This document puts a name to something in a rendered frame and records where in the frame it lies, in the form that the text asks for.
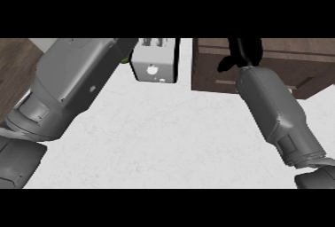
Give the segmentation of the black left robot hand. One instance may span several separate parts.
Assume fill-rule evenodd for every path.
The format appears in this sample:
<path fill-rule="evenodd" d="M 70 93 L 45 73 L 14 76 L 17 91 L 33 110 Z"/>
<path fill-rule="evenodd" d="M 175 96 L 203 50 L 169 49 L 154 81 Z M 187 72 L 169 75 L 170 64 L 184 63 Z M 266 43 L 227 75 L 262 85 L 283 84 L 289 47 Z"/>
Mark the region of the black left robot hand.
<path fill-rule="evenodd" d="M 120 38 L 117 40 L 117 50 L 122 59 L 126 59 L 129 57 L 138 42 L 139 42 L 138 38 Z"/>

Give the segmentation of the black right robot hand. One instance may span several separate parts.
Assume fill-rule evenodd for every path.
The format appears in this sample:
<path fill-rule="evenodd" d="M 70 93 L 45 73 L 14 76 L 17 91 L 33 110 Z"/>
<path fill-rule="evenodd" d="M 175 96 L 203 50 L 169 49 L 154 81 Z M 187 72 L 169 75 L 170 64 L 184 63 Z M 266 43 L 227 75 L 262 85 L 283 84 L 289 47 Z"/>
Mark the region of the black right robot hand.
<path fill-rule="evenodd" d="M 258 67 L 263 58 L 263 45 L 260 38 L 229 38 L 231 55 L 218 66 L 218 72 L 229 71 L 234 66 Z"/>

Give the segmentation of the brown wooden drawer cabinet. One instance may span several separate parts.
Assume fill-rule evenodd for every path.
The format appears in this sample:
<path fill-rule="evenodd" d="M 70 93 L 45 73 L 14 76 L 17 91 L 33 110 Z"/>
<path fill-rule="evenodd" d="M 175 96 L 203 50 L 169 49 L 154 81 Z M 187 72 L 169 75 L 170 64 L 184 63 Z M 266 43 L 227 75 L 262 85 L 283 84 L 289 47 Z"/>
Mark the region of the brown wooden drawer cabinet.
<path fill-rule="evenodd" d="M 312 98 L 335 85 L 335 38 L 263 38 L 262 67 L 272 69 L 297 99 Z M 237 94 L 240 68 L 218 72 L 231 55 L 227 38 L 193 40 L 191 89 Z"/>

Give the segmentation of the white boxy appliance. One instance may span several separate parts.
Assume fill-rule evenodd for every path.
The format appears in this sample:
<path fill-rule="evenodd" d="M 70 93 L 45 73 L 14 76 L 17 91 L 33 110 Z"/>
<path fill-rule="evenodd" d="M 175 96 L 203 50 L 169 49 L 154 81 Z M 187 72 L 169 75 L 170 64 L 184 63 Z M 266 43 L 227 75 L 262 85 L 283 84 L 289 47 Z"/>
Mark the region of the white boxy appliance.
<path fill-rule="evenodd" d="M 179 38 L 141 38 L 131 65 L 139 82 L 176 83 L 179 80 Z"/>

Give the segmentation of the brown wooden panel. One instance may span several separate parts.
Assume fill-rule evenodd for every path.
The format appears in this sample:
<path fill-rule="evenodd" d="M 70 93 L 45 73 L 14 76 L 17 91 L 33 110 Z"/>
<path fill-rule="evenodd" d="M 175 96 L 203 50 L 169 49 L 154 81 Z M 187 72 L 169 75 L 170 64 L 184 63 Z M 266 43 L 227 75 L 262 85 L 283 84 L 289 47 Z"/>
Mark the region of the brown wooden panel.
<path fill-rule="evenodd" d="M 29 38 L 0 38 L 0 122 L 30 89 L 42 55 Z"/>

